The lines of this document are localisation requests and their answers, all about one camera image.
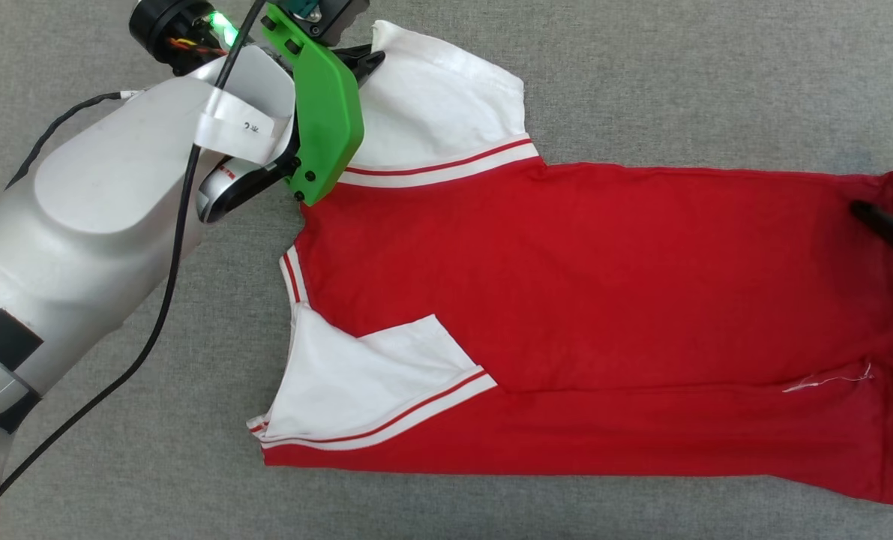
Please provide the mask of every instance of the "gray fabric surface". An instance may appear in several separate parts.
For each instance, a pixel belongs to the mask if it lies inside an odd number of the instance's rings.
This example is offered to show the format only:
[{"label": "gray fabric surface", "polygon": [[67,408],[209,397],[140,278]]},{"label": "gray fabric surface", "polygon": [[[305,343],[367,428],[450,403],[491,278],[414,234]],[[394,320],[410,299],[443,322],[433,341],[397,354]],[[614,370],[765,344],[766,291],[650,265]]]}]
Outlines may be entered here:
[{"label": "gray fabric surface", "polygon": [[[234,20],[247,0],[217,0]],[[165,79],[134,0],[0,0],[0,190],[80,100]],[[375,0],[526,82],[550,163],[893,169],[893,0]],[[59,141],[111,106],[84,114]],[[893,507],[774,478],[434,478],[266,469],[244,421],[282,374],[276,257],[301,226],[271,189],[183,268],[143,371],[1,503],[0,538],[893,539]],[[29,416],[14,463],[137,354],[158,294]]]}]

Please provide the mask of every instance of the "red and white shirt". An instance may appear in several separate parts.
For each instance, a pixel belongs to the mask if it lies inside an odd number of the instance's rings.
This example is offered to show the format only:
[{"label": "red and white shirt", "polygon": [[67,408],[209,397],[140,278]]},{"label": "red and white shirt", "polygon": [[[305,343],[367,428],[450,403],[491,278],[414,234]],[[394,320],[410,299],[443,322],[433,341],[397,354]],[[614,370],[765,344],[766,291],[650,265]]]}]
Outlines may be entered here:
[{"label": "red and white shirt", "polygon": [[893,173],[546,164],[514,75],[388,22],[281,264],[268,465],[774,475],[893,503]]}]

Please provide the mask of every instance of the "black tape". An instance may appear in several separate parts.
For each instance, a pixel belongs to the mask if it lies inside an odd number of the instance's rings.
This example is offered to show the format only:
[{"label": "black tape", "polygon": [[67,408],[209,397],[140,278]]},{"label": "black tape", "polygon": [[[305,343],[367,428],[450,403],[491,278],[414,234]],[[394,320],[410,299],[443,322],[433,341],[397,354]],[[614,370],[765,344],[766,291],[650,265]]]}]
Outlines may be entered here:
[{"label": "black tape", "polygon": [[19,430],[20,424],[23,423],[29,411],[38,403],[39,396],[32,392],[27,392],[27,395],[21,397],[18,402],[0,413],[0,428],[3,428],[10,435],[16,433],[16,430]]},{"label": "black tape", "polygon": [[16,371],[32,353],[43,344],[42,339],[17,321],[9,313],[0,310],[0,363],[10,371]]}]

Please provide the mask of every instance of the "red stripe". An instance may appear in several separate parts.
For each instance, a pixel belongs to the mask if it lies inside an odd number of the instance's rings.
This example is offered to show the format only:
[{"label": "red stripe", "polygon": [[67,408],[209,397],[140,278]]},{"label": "red stripe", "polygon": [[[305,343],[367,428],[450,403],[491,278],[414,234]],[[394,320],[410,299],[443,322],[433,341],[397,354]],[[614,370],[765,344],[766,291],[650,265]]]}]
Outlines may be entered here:
[{"label": "red stripe", "polygon": [[476,373],[476,375],[467,377],[467,379],[464,379],[462,382],[458,382],[455,386],[453,386],[449,390],[443,390],[442,392],[436,394],[436,396],[429,397],[429,399],[423,400],[422,402],[415,404],[414,406],[410,407],[405,412],[396,416],[394,419],[387,421],[387,423],[382,424],[382,426],[375,428],[375,430],[367,431],[366,433],[361,433],[359,435],[349,435],[348,437],[340,437],[340,438],[336,438],[336,439],[302,439],[299,437],[284,437],[284,438],[280,438],[280,439],[269,439],[269,440],[261,439],[260,442],[272,443],[272,442],[289,440],[289,441],[305,441],[305,442],[309,442],[309,443],[339,443],[339,442],[343,442],[343,441],[353,441],[355,439],[370,437],[370,435],[380,433],[380,431],[383,431],[386,428],[388,428],[389,426],[392,426],[393,424],[397,423],[398,421],[402,420],[403,418],[409,416],[409,414],[415,413],[415,411],[419,410],[419,408],[428,406],[428,404],[431,404],[432,402],[435,402],[436,400],[438,400],[444,396],[452,394],[456,390],[462,389],[464,386],[466,386],[466,384],[470,384],[470,383],[474,382],[474,380],[480,379],[480,377],[483,377],[485,375],[487,375],[487,372],[481,371],[480,373]]},{"label": "red stripe", "polygon": [[296,274],[292,273],[292,264],[289,264],[289,254],[283,256],[283,261],[286,263],[286,271],[289,272],[289,284],[292,284],[293,298],[296,298],[297,302],[302,302],[299,298],[299,286],[296,284]]},{"label": "red stripe", "polygon": [[432,167],[422,167],[419,169],[409,169],[406,171],[369,171],[367,169],[357,169],[354,167],[347,167],[346,171],[349,173],[363,174],[368,176],[408,176],[413,174],[420,173],[428,173],[432,171],[439,171],[442,169],[448,169],[450,167],[459,167],[460,165],[472,164],[473,161],[483,160],[483,158],[488,158],[490,156],[494,156],[500,152],[505,152],[511,148],[516,148],[518,146],[523,146],[524,144],[532,143],[531,140],[525,138],[523,140],[518,140],[515,142],[511,142],[509,144],[504,144],[498,148],[493,148],[490,151],[484,151],[483,154],[478,154],[478,156],[468,157],[465,160],[453,161],[453,163],[444,163],[442,165],[433,165]]}]

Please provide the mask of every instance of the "black cable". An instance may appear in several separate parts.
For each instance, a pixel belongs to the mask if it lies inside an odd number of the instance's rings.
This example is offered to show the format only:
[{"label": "black cable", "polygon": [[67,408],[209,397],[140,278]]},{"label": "black cable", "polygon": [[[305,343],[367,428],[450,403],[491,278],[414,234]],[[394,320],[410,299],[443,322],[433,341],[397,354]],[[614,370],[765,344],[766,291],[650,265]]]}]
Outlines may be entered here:
[{"label": "black cable", "polygon": [[103,103],[107,99],[110,99],[110,100],[123,99],[123,95],[120,92],[111,92],[111,93],[108,93],[105,95],[104,94],[98,95],[94,98],[90,98],[90,99],[80,103],[77,106],[74,106],[73,109],[67,110],[67,112],[65,114],[63,114],[63,116],[60,116],[56,120],[53,120],[52,124],[49,124],[49,127],[46,130],[46,133],[43,133],[43,136],[39,137],[39,140],[36,141],[36,144],[34,145],[34,147],[32,147],[32,150],[29,152],[29,155],[27,156],[25,161],[23,161],[23,164],[20,165],[20,170],[17,171],[16,174],[13,176],[12,180],[10,180],[10,182],[8,182],[6,188],[10,189],[12,187],[12,185],[14,185],[18,181],[20,181],[21,178],[25,177],[25,175],[29,174],[29,167],[31,167],[32,163],[34,163],[34,161],[36,161],[36,158],[39,157],[39,153],[43,150],[43,146],[46,144],[46,141],[49,140],[50,137],[52,137],[52,134],[56,133],[56,129],[58,129],[59,126],[62,126],[63,123],[65,123],[67,120],[71,119],[77,112],[79,113],[80,110],[89,109],[89,107],[92,107],[99,103]]},{"label": "black cable", "polygon": [[[216,82],[217,88],[222,89],[226,86],[226,82],[229,80],[229,75],[233,72],[233,65],[236,64],[236,59],[240,56],[240,51],[243,49],[244,42],[250,34],[250,29],[259,17],[260,10],[264,5],[265,0],[256,0],[253,7],[250,8],[250,13],[247,15],[247,18],[245,18],[243,22],[243,26],[240,28],[240,33],[237,35],[233,48],[230,49],[229,55],[223,63],[223,69],[221,69],[220,76],[217,78]],[[113,384],[107,386],[103,391],[97,394],[96,397],[93,397],[89,403],[83,406],[83,408],[77,410],[76,414],[73,414],[69,420],[65,421],[58,430],[53,431],[45,441],[36,447],[36,450],[34,450],[29,457],[24,459],[10,476],[3,481],[3,484],[0,486],[0,495],[3,495],[7,489],[10,489],[10,486],[23,475],[25,470],[34,464],[36,459],[38,459],[43,452],[49,450],[49,447],[51,447],[53,443],[58,441],[60,437],[63,437],[63,434],[66,434],[66,431],[69,431],[71,427],[75,426],[77,421],[79,422],[79,420],[82,420],[82,418],[89,414],[94,407],[103,402],[103,400],[106,400],[106,398],[113,392],[120,389],[120,386],[123,386],[130,380],[131,377],[143,367],[145,360],[149,357],[149,353],[154,349],[156,341],[158,341],[159,335],[166,324],[166,319],[169,316],[169,307],[172,305],[172,294],[175,292],[176,288],[176,279],[178,279],[179,275],[179,263],[182,259],[183,252],[183,237],[186,233],[186,218],[189,213],[190,200],[193,197],[193,177],[196,175],[196,165],[199,163],[200,150],[202,150],[202,148],[193,144],[193,149],[190,151],[190,160],[186,164],[186,173],[183,175],[183,191],[179,198],[179,213],[176,218],[176,231],[172,240],[172,259],[169,261],[169,277],[166,280],[166,291],[163,295],[163,304],[160,306],[159,316],[156,318],[156,324],[154,325],[151,334],[149,334],[149,339],[147,340],[147,344],[144,346],[143,351],[119,379],[114,380]]]},{"label": "black cable", "polygon": [[240,51],[243,50],[243,45],[250,38],[250,30],[260,17],[263,6],[265,6],[265,0],[256,0],[250,7],[250,11],[247,12],[247,18],[243,19],[243,26],[240,27],[239,34],[236,35],[236,40],[233,41],[233,46],[229,49],[229,54],[223,63],[223,69],[220,69],[220,76],[217,76],[216,88],[220,90],[226,88],[229,75],[233,73],[233,65],[236,64],[236,59],[240,58]]}]

